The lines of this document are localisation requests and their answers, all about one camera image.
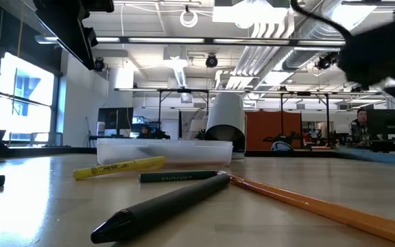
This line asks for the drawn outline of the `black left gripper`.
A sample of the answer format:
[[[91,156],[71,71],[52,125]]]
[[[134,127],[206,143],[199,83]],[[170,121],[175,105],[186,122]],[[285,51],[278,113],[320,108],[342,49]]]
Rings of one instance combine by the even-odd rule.
[[[93,30],[82,21],[91,12],[113,12],[113,0],[34,0],[35,14],[58,43],[88,70],[95,68],[91,51]]]

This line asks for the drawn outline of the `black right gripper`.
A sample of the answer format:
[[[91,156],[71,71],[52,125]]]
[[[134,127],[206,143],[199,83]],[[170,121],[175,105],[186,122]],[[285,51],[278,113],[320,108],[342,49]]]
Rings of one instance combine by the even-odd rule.
[[[351,82],[371,86],[386,78],[395,80],[395,24],[357,34],[342,49],[338,67]],[[384,89],[395,98],[395,86]]]

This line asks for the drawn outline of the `yellow highlighter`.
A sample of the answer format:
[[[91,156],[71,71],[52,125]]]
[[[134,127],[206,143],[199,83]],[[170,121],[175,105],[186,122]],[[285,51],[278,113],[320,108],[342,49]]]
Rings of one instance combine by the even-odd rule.
[[[101,165],[92,168],[83,168],[73,171],[75,180],[83,180],[95,176],[103,176],[106,174],[114,174],[117,172],[129,172],[134,170],[152,170],[159,169],[165,163],[164,156],[155,156],[151,158],[142,158],[110,165]]]

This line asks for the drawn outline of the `long orange pencil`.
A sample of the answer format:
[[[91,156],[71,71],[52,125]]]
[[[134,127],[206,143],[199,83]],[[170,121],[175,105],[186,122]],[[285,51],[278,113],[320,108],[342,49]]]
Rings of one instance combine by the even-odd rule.
[[[395,242],[395,220],[364,213],[331,202],[304,196],[302,194],[260,183],[255,180],[230,175],[230,182],[238,187],[253,191],[291,206],[304,209],[316,215],[357,228],[361,231]]]

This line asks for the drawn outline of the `translucent white supply box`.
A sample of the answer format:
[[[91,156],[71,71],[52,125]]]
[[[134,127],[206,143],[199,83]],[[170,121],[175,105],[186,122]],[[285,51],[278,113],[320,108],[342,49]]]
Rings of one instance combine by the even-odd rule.
[[[97,161],[101,165],[163,156],[167,165],[227,165],[232,142],[169,139],[99,139]]]

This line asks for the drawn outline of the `dark green crayon with print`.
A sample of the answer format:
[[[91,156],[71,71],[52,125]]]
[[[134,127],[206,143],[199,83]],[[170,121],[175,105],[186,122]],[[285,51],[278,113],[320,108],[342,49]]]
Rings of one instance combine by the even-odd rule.
[[[217,175],[216,171],[194,171],[194,172],[159,172],[145,173],[139,175],[140,183],[161,183],[182,180],[204,180]]]

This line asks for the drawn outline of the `thick black marker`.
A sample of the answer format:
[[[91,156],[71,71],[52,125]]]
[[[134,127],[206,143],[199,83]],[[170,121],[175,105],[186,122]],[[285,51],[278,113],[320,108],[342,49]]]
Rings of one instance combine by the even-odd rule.
[[[224,189],[228,174],[218,174],[161,196],[122,209],[91,233],[94,244],[133,239]]]

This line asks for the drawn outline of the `wide black monitor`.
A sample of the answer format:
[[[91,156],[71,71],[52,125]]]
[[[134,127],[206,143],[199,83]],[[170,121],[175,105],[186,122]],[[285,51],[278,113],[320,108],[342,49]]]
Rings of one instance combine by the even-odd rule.
[[[390,134],[395,135],[395,110],[367,110],[367,127],[371,141],[381,140]]]

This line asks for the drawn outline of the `person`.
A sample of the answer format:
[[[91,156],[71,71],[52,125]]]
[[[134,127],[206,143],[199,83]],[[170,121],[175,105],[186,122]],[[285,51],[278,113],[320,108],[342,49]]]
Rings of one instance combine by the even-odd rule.
[[[355,146],[368,146],[370,144],[367,122],[367,111],[360,108],[357,111],[357,118],[350,123],[352,143]]]

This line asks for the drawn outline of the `blue mat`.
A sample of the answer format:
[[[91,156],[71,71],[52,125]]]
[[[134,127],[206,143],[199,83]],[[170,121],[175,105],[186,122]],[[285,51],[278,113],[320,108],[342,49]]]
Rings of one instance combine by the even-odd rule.
[[[392,153],[377,153],[357,148],[339,148],[335,152],[340,158],[395,164],[395,154]]]

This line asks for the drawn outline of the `black monitor with stand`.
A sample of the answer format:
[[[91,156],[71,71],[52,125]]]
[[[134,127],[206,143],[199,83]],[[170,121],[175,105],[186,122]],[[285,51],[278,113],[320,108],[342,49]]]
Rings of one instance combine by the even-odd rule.
[[[104,123],[104,135],[130,137],[133,108],[100,108],[97,121]]]

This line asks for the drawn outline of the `blue white rounded object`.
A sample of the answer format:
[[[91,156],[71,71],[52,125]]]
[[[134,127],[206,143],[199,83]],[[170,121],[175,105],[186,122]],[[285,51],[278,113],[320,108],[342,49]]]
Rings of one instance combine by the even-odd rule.
[[[271,146],[272,152],[291,152],[293,148],[284,141],[275,141]]]

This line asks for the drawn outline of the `orange partition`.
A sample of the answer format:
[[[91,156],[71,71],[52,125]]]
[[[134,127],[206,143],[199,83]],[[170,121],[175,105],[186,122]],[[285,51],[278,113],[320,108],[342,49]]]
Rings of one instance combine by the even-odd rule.
[[[302,116],[286,111],[246,112],[246,150],[270,151],[274,141],[301,148]]]

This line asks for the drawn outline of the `white cylinder device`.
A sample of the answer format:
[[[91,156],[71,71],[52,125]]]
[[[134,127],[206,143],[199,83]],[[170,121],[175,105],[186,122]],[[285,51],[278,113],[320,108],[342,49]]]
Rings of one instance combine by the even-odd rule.
[[[234,93],[220,93],[211,108],[206,130],[206,141],[229,141],[232,158],[243,159],[246,153],[246,114],[242,98]]]

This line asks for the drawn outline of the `black overhead rail with lights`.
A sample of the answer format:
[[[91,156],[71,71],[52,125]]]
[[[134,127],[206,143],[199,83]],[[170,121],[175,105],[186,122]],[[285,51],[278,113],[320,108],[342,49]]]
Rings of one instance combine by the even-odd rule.
[[[297,39],[297,38],[194,38],[162,36],[98,36],[99,44],[136,45],[232,45],[232,46],[277,46],[277,47],[330,47],[339,48],[344,40]]]

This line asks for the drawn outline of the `black metal station frame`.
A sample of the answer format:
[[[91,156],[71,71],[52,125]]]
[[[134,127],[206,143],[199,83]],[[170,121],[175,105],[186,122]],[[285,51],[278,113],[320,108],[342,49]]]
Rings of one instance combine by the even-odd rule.
[[[349,94],[338,92],[324,95],[313,92],[310,95],[268,93],[254,100],[246,96],[244,111],[299,113],[302,121],[324,122],[330,128],[340,124],[348,124],[356,118],[360,108],[395,110],[395,98],[385,92],[368,92]]]
[[[132,89],[120,89],[120,88],[115,88],[115,91],[131,91],[131,92],[157,92],[159,94],[159,99],[158,99],[158,126],[155,131],[156,137],[158,139],[163,139],[165,137],[165,133],[161,130],[161,106],[162,106],[162,101],[164,100],[162,98],[163,92],[176,92],[176,93],[205,93],[206,98],[204,98],[204,101],[206,102],[206,107],[204,108],[206,110],[206,114],[209,114],[209,106],[208,106],[208,100],[209,100],[209,90],[208,89],[190,89],[190,88],[178,88],[178,89],[151,89],[151,88],[132,88]]]

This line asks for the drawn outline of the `silver ventilation duct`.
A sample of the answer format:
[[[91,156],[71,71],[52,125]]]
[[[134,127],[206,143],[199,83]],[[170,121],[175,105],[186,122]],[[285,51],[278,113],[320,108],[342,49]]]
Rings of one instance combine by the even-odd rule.
[[[313,12],[339,23],[348,31],[352,31],[376,9],[374,5],[342,5],[342,1],[350,0],[324,0]],[[343,39],[342,35],[334,27],[310,18],[296,30],[294,37],[315,40]],[[283,69],[288,71],[297,70],[306,65],[317,54],[317,51],[292,49],[283,62]]]

